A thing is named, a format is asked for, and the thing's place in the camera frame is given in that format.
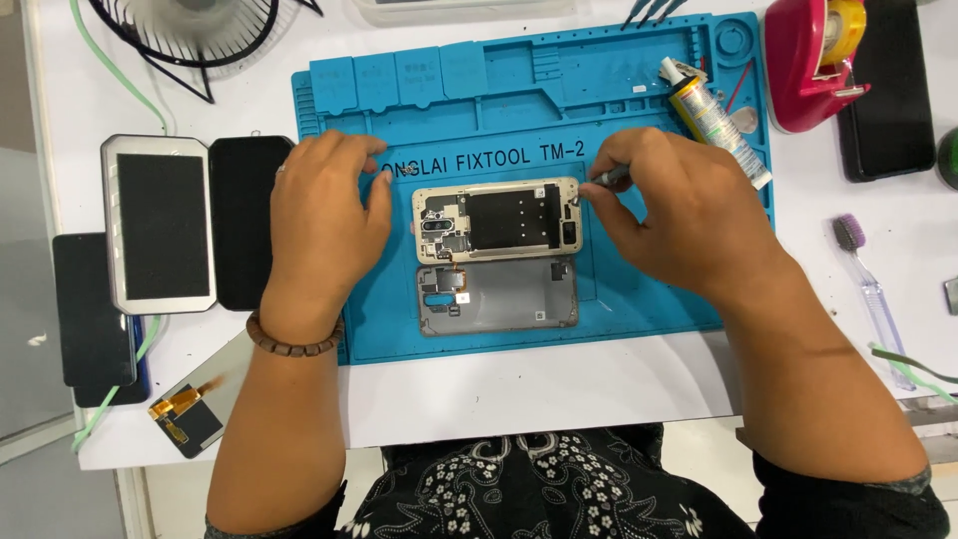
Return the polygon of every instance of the gray phone back cover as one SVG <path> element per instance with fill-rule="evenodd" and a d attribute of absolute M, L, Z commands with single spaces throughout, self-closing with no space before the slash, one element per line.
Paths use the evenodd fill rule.
<path fill-rule="evenodd" d="M 579 323 L 572 256 L 475 262 L 458 269 L 466 272 L 466 289 L 458 294 L 436 289 L 436 271 L 451 271 L 452 265 L 423 266 L 416 272 L 420 331 L 426 337 Z M 455 301 L 426 305 L 425 298 L 434 293 L 450 294 Z"/>

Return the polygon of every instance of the hand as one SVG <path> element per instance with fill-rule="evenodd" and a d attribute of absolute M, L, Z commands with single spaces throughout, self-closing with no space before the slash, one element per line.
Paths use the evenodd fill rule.
<path fill-rule="evenodd" d="M 276 175 L 270 200 L 273 269 L 262 297 L 267 335 L 290 344 L 327 338 L 350 291 L 373 268 L 389 237 L 392 175 L 373 180 L 367 207 L 359 173 L 386 143 L 330 129 L 303 140 Z"/>
<path fill-rule="evenodd" d="M 619 163 L 629 165 L 642 194 L 649 212 L 644 221 L 600 185 L 583 184 L 580 194 L 619 253 L 643 273 L 716 307 L 801 274 L 731 153 L 658 129 L 627 129 L 605 139 L 588 176 Z"/>

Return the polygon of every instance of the black floral shirt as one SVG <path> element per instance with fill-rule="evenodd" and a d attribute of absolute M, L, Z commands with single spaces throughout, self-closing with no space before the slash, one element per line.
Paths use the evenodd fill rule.
<path fill-rule="evenodd" d="M 652 424 L 385 448 L 389 471 L 340 530 L 341 495 L 296 526 L 241 537 L 755 537 L 713 492 L 662 469 L 662 432 Z M 755 469 L 766 487 L 761 537 L 947 536 L 930 474 L 862 485 L 797 476 L 759 456 Z M 238 537 L 208 527 L 209 539 Z"/>

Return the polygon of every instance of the person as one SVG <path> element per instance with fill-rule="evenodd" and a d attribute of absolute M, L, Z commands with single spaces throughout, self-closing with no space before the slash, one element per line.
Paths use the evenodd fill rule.
<path fill-rule="evenodd" d="M 385 148 L 328 130 L 277 173 L 260 309 L 270 338 L 325 340 L 379 259 L 390 173 L 378 173 L 365 207 L 357 179 L 377 170 L 373 155 Z M 335 350 L 292 358 L 257 347 L 217 455 L 206 537 L 945 537 L 922 444 L 779 245 L 732 155 L 628 129 L 603 142 L 588 175 L 619 163 L 630 172 L 620 187 L 639 189 L 644 220 L 604 187 L 580 193 L 626 260 L 721 314 L 765 488 L 756 532 L 662 468 L 661 424 L 384 448 L 388 471 L 335 531 L 346 462 Z"/>

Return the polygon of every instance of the desk fan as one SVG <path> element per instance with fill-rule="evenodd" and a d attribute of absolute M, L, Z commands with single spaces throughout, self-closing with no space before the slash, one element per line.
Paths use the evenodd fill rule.
<path fill-rule="evenodd" d="M 296 0 L 323 16 L 316 0 Z M 212 104 L 206 70 L 253 54 L 276 23 L 280 0 L 90 0 L 100 19 L 148 64 Z M 158 61 L 199 69 L 202 91 Z"/>

